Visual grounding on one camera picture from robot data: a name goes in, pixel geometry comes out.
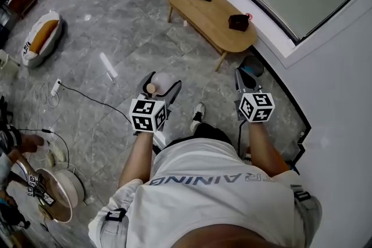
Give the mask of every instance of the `shoe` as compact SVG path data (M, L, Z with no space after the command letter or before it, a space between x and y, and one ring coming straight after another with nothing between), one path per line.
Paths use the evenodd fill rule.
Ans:
M202 102L199 102L198 105L194 108L194 117L192 118L192 123L190 125L190 130L194 133L196 126L200 124L205 115L205 105Z
M251 157L251 154L247 153L247 154L244 156L243 161L244 161L245 164L249 164L249 165L251 166L251 165L252 165L252 157Z
M29 221L21 221L20 223L18 223L18 226L23 227L24 229L29 228L30 225L31 225L31 223Z
M59 162L65 162L66 155L64 151L60 147L58 147L55 143L50 142L50 141L46 141L46 142L47 142L46 146L48 148L48 151L51 151Z
M54 154L52 153L51 150L48 150L48 153L46 154L46 159L50 167L55 166Z

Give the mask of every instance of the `wooden coffee table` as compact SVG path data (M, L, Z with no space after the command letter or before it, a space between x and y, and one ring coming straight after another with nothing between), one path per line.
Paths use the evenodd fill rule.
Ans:
M168 0L170 22L173 9L194 26L221 54L216 71L219 70L226 55L247 50L256 42L255 26L249 23L244 32L229 29L228 18L241 12L227 0Z

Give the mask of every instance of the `white wall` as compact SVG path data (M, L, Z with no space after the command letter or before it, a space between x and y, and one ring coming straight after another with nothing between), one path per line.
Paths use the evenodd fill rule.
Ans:
M314 247L363 247L372 235L372 9L285 69L256 49L293 94L313 129L298 169L323 207Z

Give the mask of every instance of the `white sneaker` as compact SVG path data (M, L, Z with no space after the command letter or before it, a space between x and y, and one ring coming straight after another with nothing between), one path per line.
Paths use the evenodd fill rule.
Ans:
M194 116L192 118L192 123L190 125L190 130L194 133L196 127L203 121L205 115L205 105L199 102L194 108Z
M252 157L251 154L246 153L243 159L245 164L249 164L250 166L252 165Z

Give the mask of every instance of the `black cable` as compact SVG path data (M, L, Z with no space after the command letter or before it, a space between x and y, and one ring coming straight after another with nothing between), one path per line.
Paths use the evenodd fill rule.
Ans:
M54 239L54 241L59 245L59 247L63 248L63 246L57 241L56 238L54 238L54 236L52 235L52 233L50 232L48 226L47 226L47 223L45 222L45 217L44 217L44 220L42 221L43 223L40 223L41 227L43 228L43 230L45 230L46 232L49 232L50 236Z
M67 168L69 168L70 166L70 150L69 150L69 147L68 145L66 144L65 140L59 135L59 134L56 134L55 132L53 131L50 131L50 130L45 130L45 129L40 129L40 130L28 130L28 129L22 129L22 131L42 131L46 134L55 134L56 136L58 136L64 143L65 143L65 146L66 146L66 149L67 149Z
M83 93L81 93L80 91L78 91L78 90L75 90L75 89L73 89L73 88L69 88L69 87L66 87L65 85L63 85L61 82L58 82L58 84L59 85L61 85L62 87L64 87L64 88L66 88L66 89L68 89L68 90L72 90L72 91L75 91L75 92L77 92L77 93L79 93L79 94L81 94L82 96L84 96L84 97L86 97L86 98L88 98L88 99L90 99L90 100L93 100L94 102L97 102L97 103L100 103L100 104L102 104L102 105L104 105L104 106L108 106L108 107L111 107L111 109L113 109L113 110L115 110L115 111L117 111L117 112L119 112L120 114L122 114L123 116L124 116L124 118L125 119L127 119L127 121L129 122L129 123L131 123L131 121L127 118L127 116L126 115L124 115L124 113L122 113L121 111L119 111L119 110L117 110L117 109L115 109L113 106L111 106L111 105L108 105L107 103L103 103L103 102L99 102L98 100L95 100L95 99L93 99L93 98L90 98L89 96L87 96L87 95L85 95L85 94L83 94Z
M239 137L238 137L238 156L240 157L240 137L242 134L242 126L243 124L246 123L246 120L244 120L240 125L239 125Z
M26 172L24 171L23 167L22 167L18 162L16 162L16 164L18 164L18 166L20 167L20 169L23 171L24 176L25 176L25 178L26 178L26 183L28 183L27 174L26 174Z

